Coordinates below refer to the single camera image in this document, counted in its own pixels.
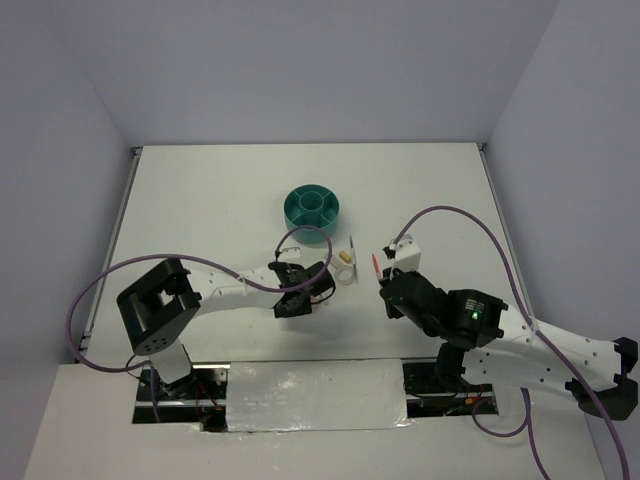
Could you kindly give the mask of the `pink gel pen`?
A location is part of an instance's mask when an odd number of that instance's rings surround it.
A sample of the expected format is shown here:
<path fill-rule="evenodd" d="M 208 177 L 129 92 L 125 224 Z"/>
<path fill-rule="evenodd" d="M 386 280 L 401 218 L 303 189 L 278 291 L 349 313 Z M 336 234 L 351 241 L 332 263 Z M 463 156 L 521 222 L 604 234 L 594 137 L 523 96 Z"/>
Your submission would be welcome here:
<path fill-rule="evenodd" d="M 376 279 L 377 279 L 377 281 L 380 281 L 382 279 L 382 271 L 381 271 L 381 268 L 380 268 L 380 264 L 379 264 L 378 258 L 377 258 L 377 256 L 375 254 L 372 253 L 371 259 L 372 259 L 372 264 L 373 264 L 374 272 L 375 272 L 375 275 L 376 275 Z"/>

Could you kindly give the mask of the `blue ballpoint pen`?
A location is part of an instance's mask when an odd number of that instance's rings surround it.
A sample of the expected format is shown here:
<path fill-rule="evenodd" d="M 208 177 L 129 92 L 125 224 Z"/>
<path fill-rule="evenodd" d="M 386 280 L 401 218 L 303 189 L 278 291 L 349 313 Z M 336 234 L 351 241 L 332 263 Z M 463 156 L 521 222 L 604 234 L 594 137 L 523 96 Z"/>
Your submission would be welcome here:
<path fill-rule="evenodd" d="M 349 235 L 349 245 L 350 245 L 350 254 L 351 254 L 351 265 L 353 269 L 353 278 L 354 282 L 358 284 L 358 269 L 357 269 L 357 254 L 355 249 L 355 244 L 353 240 L 353 236 Z"/>

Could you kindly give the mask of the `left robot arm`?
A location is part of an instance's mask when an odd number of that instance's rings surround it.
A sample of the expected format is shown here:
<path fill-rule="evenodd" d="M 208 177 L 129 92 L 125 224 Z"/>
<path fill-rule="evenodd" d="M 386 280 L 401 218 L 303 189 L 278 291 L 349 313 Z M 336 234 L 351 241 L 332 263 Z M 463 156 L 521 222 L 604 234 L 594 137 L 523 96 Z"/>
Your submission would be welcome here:
<path fill-rule="evenodd" d="M 307 268 L 272 261 L 237 277 L 187 269 L 179 259 L 161 261 L 123 290 L 116 303 L 133 353 L 145 357 L 160 387 L 175 399 L 198 382 L 180 335 L 194 318 L 244 308 L 269 310 L 276 318 L 309 315 L 336 290 L 319 261 Z"/>

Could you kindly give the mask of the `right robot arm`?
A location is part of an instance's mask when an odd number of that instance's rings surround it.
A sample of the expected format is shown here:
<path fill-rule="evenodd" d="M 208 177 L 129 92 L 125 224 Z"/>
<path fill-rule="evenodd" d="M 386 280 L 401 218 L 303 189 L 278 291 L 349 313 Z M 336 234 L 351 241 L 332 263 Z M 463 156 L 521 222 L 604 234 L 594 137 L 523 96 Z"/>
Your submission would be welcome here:
<path fill-rule="evenodd" d="M 638 360 L 634 340 L 596 340 L 545 322 L 531 326 L 499 298 L 444 291 L 416 271 L 387 268 L 379 284 L 389 318 L 406 318 L 442 342 L 424 383 L 450 392 L 488 384 L 540 390 L 614 421 L 628 419 L 638 405 L 639 387 L 629 376 Z"/>

